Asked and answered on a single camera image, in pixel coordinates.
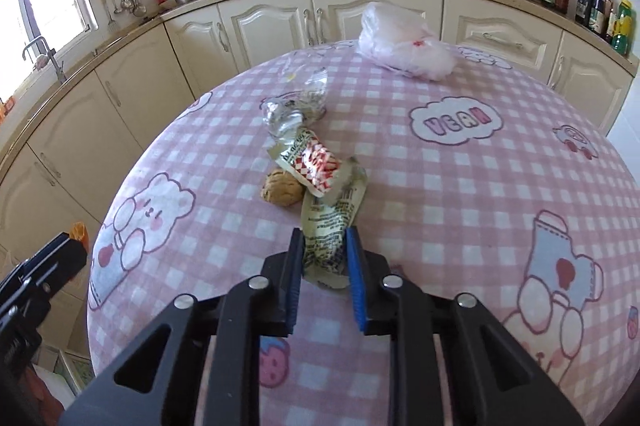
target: screw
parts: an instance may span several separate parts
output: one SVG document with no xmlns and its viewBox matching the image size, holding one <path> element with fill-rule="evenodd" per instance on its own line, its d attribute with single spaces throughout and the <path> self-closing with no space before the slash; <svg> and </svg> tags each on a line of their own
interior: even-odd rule
<svg viewBox="0 0 640 426">
<path fill-rule="evenodd" d="M 174 300 L 174 307 L 180 310 L 188 309 L 193 305 L 195 299 L 190 294 L 180 294 Z"/>
<path fill-rule="evenodd" d="M 391 274 L 382 279 L 382 284 L 388 289 L 399 289 L 402 286 L 402 278 Z"/>
<path fill-rule="evenodd" d="M 465 309 L 472 309 L 478 303 L 478 299 L 473 294 L 469 294 L 468 292 L 459 294 L 456 298 L 458 300 L 458 305 L 464 307 Z"/>
<path fill-rule="evenodd" d="M 254 290 L 266 289 L 269 286 L 269 278 L 265 276 L 254 276 L 249 280 L 249 287 Z"/>
</svg>

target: kitchen cabinet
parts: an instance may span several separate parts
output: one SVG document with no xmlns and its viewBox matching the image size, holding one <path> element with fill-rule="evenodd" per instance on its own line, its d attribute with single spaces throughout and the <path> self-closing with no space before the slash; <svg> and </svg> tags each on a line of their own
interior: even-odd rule
<svg viewBox="0 0 640 426">
<path fill-rule="evenodd" d="M 444 0 L 442 41 L 499 56 L 545 84 L 561 37 L 561 28 L 495 2 Z"/>
<path fill-rule="evenodd" d="M 633 77 L 609 57 L 568 32 L 562 35 L 549 82 L 606 135 L 620 112 Z"/>
<path fill-rule="evenodd" d="M 362 31 L 362 11 L 370 2 L 386 2 L 418 12 L 440 37 L 443 0 L 313 0 L 319 43 L 355 40 Z"/>
<path fill-rule="evenodd" d="M 28 144 L 55 180 L 100 222 L 142 155 L 95 71 L 56 104 Z"/>
<path fill-rule="evenodd" d="M 117 51 L 95 72 L 143 149 L 194 101 L 162 25 Z"/>
<path fill-rule="evenodd" d="M 86 225 L 90 249 L 93 249 L 100 223 L 62 188 L 28 146 L 23 147 L 0 184 L 3 247 L 15 260 L 26 260 L 78 221 Z M 63 290 L 75 297 L 84 297 L 89 267 L 90 261 Z"/>
<path fill-rule="evenodd" d="M 311 0 L 229 0 L 218 7 L 238 72 L 317 42 Z"/>
<path fill-rule="evenodd" d="M 178 16 L 164 26 L 196 97 L 238 75 L 218 6 Z"/>
<path fill-rule="evenodd" d="M 47 345 L 64 350 L 82 310 L 83 301 L 62 290 L 51 298 L 50 303 L 51 310 L 38 328 L 38 332 Z"/>
</svg>

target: cabinet handle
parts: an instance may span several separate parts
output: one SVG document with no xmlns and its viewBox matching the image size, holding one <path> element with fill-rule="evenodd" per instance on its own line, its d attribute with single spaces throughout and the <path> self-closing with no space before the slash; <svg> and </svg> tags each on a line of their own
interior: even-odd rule
<svg viewBox="0 0 640 426">
<path fill-rule="evenodd" d="M 51 177 L 49 171 L 47 171 L 47 168 L 44 167 L 40 162 L 35 161 L 33 163 L 34 166 L 36 166 L 36 169 L 40 172 L 40 174 L 43 176 L 43 178 L 49 183 L 49 185 L 51 185 L 51 187 L 56 187 L 56 181 Z"/>
<path fill-rule="evenodd" d="M 511 43 L 511 41 L 503 40 L 501 38 L 496 38 L 495 36 L 492 36 L 488 32 L 485 32 L 484 34 L 482 34 L 482 37 L 485 40 L 493 41 L 494 43 L 501 44 L 502 46 L 514 46 L 518 50 L 522 50 L 524 48 L 524 45 L 522 43 Z"/>
<path fill-rule="evenodd" d="M 225 29 L 225 27 L 222 26 L 222 23 L 216 24 L 216 27 L 218 27 L 218 41 L 220 41 L 220 44 L 222 45 L 222 49 L 228 54 L 229 53 L 229 47 L 222 40 L 222 32 Z"/>
<path fill-rule="evenodd" d="M 322 28 L 322 15 L 324 11 L 322 9 L 318 9 L 316 11 L 316 25 L 318 26 L 318 44 L 325 44 L 324 40 L 324 29 Z"/>
<path fill-rule="evenodd" d="M 44 153 L 41 153 L 40 158 L 42 159 L 42 163 L 47 168 L 47 170 L 51 171 L 51 173 L 53 173 L 58 178 L 62 177 L 62 175 L 60 175 L 60 172 L 56 169 L 53 163 L 47 158 L 47 155 L 45 155 Z"/>
<path fill-rule="evenodd" d="M 119 108 L 120 106 L 122 106 L 122 103 L 120 102 L 120 99 L 118 98 L 118 94 L 115 92 L 115 90 L 111 87 L 111 83 L 109 81 L 105 81 L 104 85 L 107 87 L 107 92 L 109 93 L 109 96 L 113 99 L 113 102 L 116 104 L 116 106 Z"/>
<path fill-rule="evenodd" d="M 562 66 L 564 65 L 564 56 L 560 56 L 560 61 L 558 61 L 558 73 L 556 73 L 556 80 L 551 84 L 551 89 L 556 91 L 558 87 L 558 83 L 560 79 L 562 79 Z"/>
<path fill-rule="evenodd" d="M 305 9 L 302 12 L 302 16 L 305 20 L 306 42 L 309 44 L 309 46 L 314 46 L 314 38 L 311 37 L 311 30 L 309 28 L 309 18 L 311 17 L 311 11 L 309 9 Z"/>
</svg>

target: red and white wrapper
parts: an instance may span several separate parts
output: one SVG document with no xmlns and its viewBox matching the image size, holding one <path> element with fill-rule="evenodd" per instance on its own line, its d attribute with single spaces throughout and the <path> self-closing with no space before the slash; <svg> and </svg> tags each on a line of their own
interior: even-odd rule
<svg viewBox="0 0 640 426">
<path fill-rule="evenodd" d="M 326 205 L 335 205 L 353 173 L 350 162 L 342 162 L 318 139 L 300 127 L 293 144 L 277 143 L 269 149 L 271 158 Z"/>
</svg>

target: pink checkered tablecloth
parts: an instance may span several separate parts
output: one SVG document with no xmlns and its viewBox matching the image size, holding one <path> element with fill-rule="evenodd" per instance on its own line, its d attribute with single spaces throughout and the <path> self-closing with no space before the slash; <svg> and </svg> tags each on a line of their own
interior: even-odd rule
<svg viewBox="0 0 640 426">
<path fill-rule="evenodd" d="M 375 66 L 353 43 L 317 47 L 328 112 L 314 129 L 367 169 L 364 247 L 426 292 L 479 297 L 597 425 L 640 366 L 638 187 L 546 86 L 452 51 L 453 74 L 434 83 Z M 122 184 L 92 260 L 98 372 L 176 295 L 226 293 L 287 249 L 300 206 L 259 196 L 274 167 L 260 102 L 287 92 L 284 62 L 205 94 Z M 303 281 L 294 334 L 263 340 L 261 357 L 262 424 L 386 424 L 388 339 L 360 335 L 348 293 Z"/>
</svg>

